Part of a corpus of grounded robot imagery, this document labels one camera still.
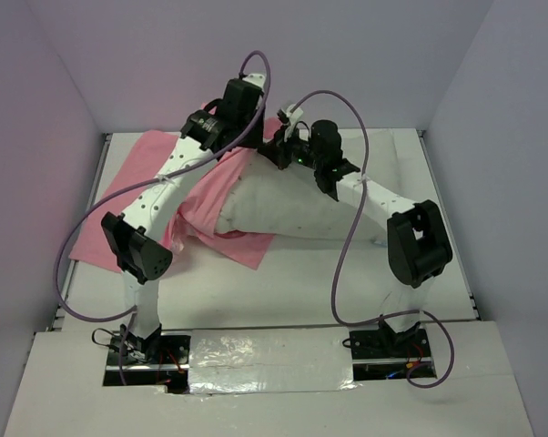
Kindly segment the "white pillow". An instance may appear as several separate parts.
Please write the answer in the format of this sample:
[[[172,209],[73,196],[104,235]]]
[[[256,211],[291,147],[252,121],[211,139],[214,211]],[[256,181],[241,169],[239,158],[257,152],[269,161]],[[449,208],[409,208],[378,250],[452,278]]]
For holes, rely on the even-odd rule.
[[[370,129],[368,137],[372,180],[411,200],[439,201],[416,130]],[[355,207],[321,193],[311,169],[292,164],[279,170],[252,153],[227,195],[216,232],[343,240],[355,213]]]

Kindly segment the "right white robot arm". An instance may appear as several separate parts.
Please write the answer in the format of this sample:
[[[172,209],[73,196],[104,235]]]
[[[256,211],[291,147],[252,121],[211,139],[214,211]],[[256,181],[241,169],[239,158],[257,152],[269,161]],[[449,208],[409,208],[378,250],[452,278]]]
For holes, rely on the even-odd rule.
[[[312,169],[323,194],[353,206],[356,219],[372,219],[385,231],[388,294],[373,323],[378,348],[389,356],[402,354],[419,330],[433,282],[452,261],[438,205],[404,198],[372,181],[344,156],[338,127],[329,120],[315,122],[306,139],[297,128],[282,126],[258,152],[280,170],[292,164]]]

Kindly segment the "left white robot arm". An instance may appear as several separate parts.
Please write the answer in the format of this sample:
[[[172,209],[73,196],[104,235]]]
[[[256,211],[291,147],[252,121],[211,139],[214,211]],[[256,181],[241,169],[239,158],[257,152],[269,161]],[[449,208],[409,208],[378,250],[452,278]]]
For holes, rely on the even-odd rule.
[[[140,362],[155,360],[161,351],[158,289],[173,260],[172,251],[161,243],[169,221],[190,190],[217,165],[219,151],[231,142],[260,142],[268,83],[264,74],[229,80],[222,98],[188,117],[155,185],[121,213],[108,212],[101,220],[121,270],[125,303],[136,310],[134,320],[123,324],[120,333]]]

